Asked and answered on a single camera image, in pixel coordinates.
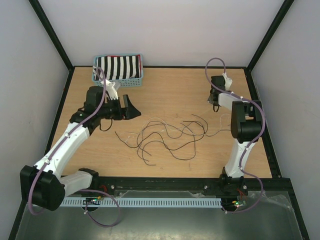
plastic basket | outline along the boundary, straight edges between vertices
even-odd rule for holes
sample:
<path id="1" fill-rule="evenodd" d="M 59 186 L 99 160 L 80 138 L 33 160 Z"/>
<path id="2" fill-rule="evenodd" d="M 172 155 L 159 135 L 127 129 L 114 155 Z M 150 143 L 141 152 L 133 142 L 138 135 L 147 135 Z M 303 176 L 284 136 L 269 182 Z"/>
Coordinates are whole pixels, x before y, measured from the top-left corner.
<path id="1" fill-rule="evenodd" d="M 128 87 L 140 87 L 142 86 L 142 78 L 144 77 L 144 66 L 143 66 L 143 61 L 142 61 L 142 54 L 141 53 L 127 53 L 127 54 L 105 54 L 105 55 L 99 55 L 95 56 L 93 59 L 93 66 L 97 65 L 97 60 L 100 57 L 105 57 L 105 56 L 136 56 L 140 55 L 140 66 L 141 66 L 141 77 L 139 78 L 127 78 L 127 79 L 108 79 L 110 82 L 116 82 L 120 83 L 121 87 L 128 88 Z M 95 81 L 95 73 L 92 73 L 92 78 L 91 80 L 94 82 L 96 86 L 103 87 L 103 84 L 99 81 Z"/>

striped cloth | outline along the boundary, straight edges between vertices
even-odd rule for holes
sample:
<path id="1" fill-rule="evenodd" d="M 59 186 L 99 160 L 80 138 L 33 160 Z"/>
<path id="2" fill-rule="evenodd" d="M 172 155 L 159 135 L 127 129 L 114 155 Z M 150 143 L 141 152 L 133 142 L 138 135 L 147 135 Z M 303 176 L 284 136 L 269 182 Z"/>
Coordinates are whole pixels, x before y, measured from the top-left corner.
<path id="1" fill-rule="evenodd" d="M 101 67 L 107 80 L 141 78 L 140 55 L 135 56 L 102 56 L 96 60 L 96 66 Z"/>

wooden tabletop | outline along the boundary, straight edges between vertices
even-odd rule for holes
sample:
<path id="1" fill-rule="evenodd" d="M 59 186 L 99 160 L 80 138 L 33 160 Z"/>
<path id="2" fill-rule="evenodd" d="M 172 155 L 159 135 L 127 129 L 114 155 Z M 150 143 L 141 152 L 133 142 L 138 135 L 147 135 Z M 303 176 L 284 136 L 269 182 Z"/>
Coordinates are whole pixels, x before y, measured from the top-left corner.
<path id="1" fill-rule="evenodd" d="M 221 69 L 209 69 L 209 76 L 221 75 Z M 61 117 L 56 129 L 53 143 L 65 131 L 69 119 L 77 109 L 83 106 L 86 92 L 93 85 L 91 81 L 91 67 L 76 67 L 63 106 Z M 227 75 L 233 80 L 231 90 L 239 96 L 250 98 L 245 74 L 242 69 L 228 69 Z M 183 121 L 208 122 L 208 135 L 220 129 L 230 129 L 230 111 L 221 107 L 213 112 L 213 106 L 207 103 L 210 85 L 206 80 L 204 69 L 194 68 L 145 68 L 141 87 L 123 87 L 118 95 L 128 94 L 132 104 L 142 113 L 142 116 L 131 120 L 114 121 L 112 128 L 103 132 L 97 128 L 73 155 L 63 174 L 75 173 L 79 168 L 89 168 L 99 172 L 100 176 L 113 177 L 181 177 L 181 178 L 217 178 L 229 160 L 234 139 L 230 131 L 221 131 L 215 136 L 204 136 L 201 140 L 187 144 L 173 154 L 175 159 L 160 142 L 152 142 L 145 147 L 143 159 L 137 155 L 136 148 L 129 148 L 116 136 L 115 131 L 123 141 L 130 146 L 137 146 L 137 134 L 143 125 L 149 121 L 165 121 L 177 128 L 183 127 Z M 101 121 L 102 129 L 108 128 L 110 120 Z M 195 135 L 203 134 L 199 125 L 192 124 L 190 130 Z M 193 136 L 183 135 L 181 138 L 171 139 L 165 132 L 163 125 L 149 127 L 146 132 L 159 132 L 170 149 L 176 149 L 183 144 L 193 141 Z M 168 130 L 169 135 L 177 137 L 180 132 L 174 128 Z M 151 142 L 160 140 L 156 134 L 145 140 Z M 271 173 L 260 139 L 254 146 L 248 158 L 246 171 L 261 178 L 271 178 Z"/>

robotic arm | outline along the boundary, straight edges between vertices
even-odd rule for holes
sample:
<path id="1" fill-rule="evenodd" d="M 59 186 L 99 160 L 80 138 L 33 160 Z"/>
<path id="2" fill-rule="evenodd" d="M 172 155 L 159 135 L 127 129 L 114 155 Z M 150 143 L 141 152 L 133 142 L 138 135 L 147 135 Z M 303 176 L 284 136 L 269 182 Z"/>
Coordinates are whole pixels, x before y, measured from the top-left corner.
<path id="1" fill-rule="evenodd" d="M 211 82 L 222 90 L 228 90 L 232 80 L 224 75 L 212 76 Z M 228 177 L 240 178 L 244 173 L 239 168 L 241 155 L 245 151 L 249 142 L 251 142 L 262 129 L 262 116 L 253 104 L 246 101 L 239 101 L 234 96 L 217 91 L 211 87 L 208 102 L 213 104 L 213 110 L 217 112 L 219 107 L 225 107 L 231 111 L 231 134 L 234 138 L 234 144 L 228 163 L 225 165 L 224 171 Z M 246 150 L 242 159 L 241 166 L 244 169 L 247 159 L 252 148 L 252 143 Z"/>
<path id="2" fill-rule="evenodd" d="M 71 116 L 64 134 L 52 147 L 52 149 L 34 166 L 24 166 L 20 172 L 20 184 L 22 199 L 28 201 L 31 185 L 39 170 L 47 165 L 40 174 L 36 182 L 32 203 L 48 210 L 56 210 L 65 197 L 81 190 L 98 188 L 99 174 L 87 168 L 81 168 L 75 174 L 61 177 L 62 172 L 70 158 L 76 152 L 78 147 L 93 133 L 100 125 L 101 119 L 111 120 L 130 120 L 141 115 L 141 113 L 132 105 L 128 95 L 123 95 L 124 107 L 121 107 L 118 98 L 119 85 L 106 80 L 107 102 L 104 100 L 98 112 L 68 134 L 75 126 L 90 116 L 97 109 L 103 96 L 103 88 L 100 86 L 91 86 L 86 93 L 86 100 L 83 108 L 78 109 Z"/>

white backdrop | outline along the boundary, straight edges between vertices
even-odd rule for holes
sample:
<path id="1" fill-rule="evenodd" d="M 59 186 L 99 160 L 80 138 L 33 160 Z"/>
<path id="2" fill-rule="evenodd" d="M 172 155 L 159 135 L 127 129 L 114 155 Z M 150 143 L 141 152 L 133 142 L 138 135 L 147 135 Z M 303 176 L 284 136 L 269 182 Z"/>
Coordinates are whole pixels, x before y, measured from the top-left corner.
<path id="1" fill-rule="evenodd" d="M 247 66 L 283 0 L 40 0 L 74 65 L 142 53 L 145 65 Z"/>
<path id="2" fill-rule="evenodd" d="M 252 73 L 310 239 L 320 222 L 319 9 L 318 0 L 296 0 Z"/>
<path id="3" fill-rule="evenodd" d="M 68 70 L 28 1 L 0 7 L 0 240 L 20 202 L 20 170 L 44 156 Z"/>

